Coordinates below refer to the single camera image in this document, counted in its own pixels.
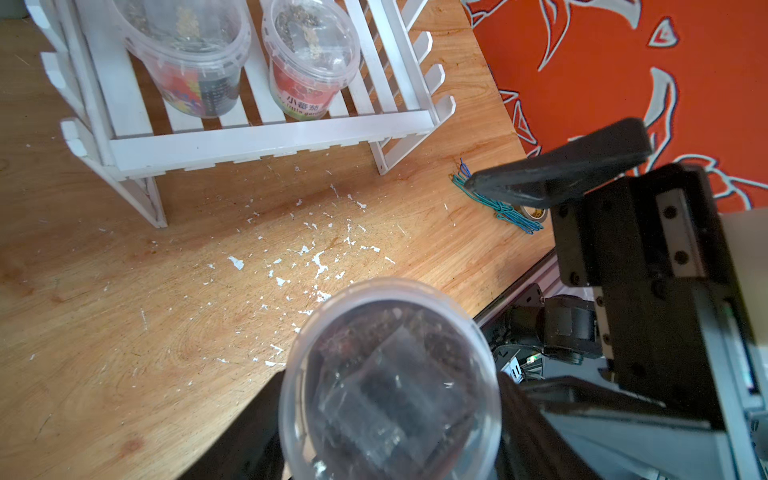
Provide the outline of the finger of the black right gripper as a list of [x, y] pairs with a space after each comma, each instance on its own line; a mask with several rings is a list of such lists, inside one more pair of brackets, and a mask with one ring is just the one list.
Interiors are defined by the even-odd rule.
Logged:
[[639, 166], [652, 152], [643, 121], [626, 118], [545, 154], [477, 171], [465, 189], [510, 205], [549, 209]]

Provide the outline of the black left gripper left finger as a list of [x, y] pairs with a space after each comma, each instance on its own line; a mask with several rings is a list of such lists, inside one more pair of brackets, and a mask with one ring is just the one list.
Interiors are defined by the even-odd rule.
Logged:
[[281, 479], [278, 408], [284, 371], [275, 373], [180, 479]]

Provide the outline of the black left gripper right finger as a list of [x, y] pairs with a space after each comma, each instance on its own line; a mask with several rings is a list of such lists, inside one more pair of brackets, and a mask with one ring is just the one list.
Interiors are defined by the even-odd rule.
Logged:
[[596, 479], [598, 475], [571, 449], [505, 373], [498, 373], [501, 441], [495, 462], [499, 479]]

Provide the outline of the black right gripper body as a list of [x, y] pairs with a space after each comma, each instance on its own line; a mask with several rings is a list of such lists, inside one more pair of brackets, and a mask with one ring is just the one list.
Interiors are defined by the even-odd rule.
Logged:
[[701, 166], [631, 178], [613, 165], [559, 166], [550, 208], [562, 279], [596, 290], [621, 389], [717, 429], [766, 410], [767, 379]]

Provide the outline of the small clear cup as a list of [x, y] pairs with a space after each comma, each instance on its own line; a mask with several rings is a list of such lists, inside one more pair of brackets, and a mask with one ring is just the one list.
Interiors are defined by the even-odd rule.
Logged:
[[272, 96], [296, 120], [325, 116], [360, 70], [359, 37], [334, 1], [271, 1], [263, 8], [261, 39]]
[[451, 298], [378, 278], [322, 300], [279, 398], [296, 479], [488, 479], [501, 438], [489, 345]]
[[107, 1], [127, 50], [172, 107], [217, 118], [239, 98], [252, 42], [243, 1]]

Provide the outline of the white slatted two-tier shelf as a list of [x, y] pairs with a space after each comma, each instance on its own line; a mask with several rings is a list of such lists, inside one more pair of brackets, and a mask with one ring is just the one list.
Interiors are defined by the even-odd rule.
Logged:
[[290, 121], [269, 92], [265, 56], [253, 47], [243, 70], [253, 104], [236, 101], [213, 130], [168, 108], [167, 135], [153, 130], [135, 67], [101, 2], [30, 1], [26, 7], [52, 44], [41, 56], [45, 72], [74, 112], [61, 123], [67, 146], [157, 228], [167, 221], [156, 178], [169, 171], [365, 142], [384, 174], [456, 110], [450, 96], [433, 100], [443, 67], [421, 68], [431, 35], [409, 36], [421, 1], [345, 3], [362, 42], [363, 67], [332, 99], [326, 119]]

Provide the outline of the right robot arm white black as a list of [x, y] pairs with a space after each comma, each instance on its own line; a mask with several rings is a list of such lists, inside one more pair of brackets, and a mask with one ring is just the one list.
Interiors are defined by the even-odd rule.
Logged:
[[477, 317], [499, 373], [501, 479], [767, 475], [767, 213], [722, 214], [710, 160], [646, 173], [627, 118], [459, 171], [549, 213], [554, 249]]

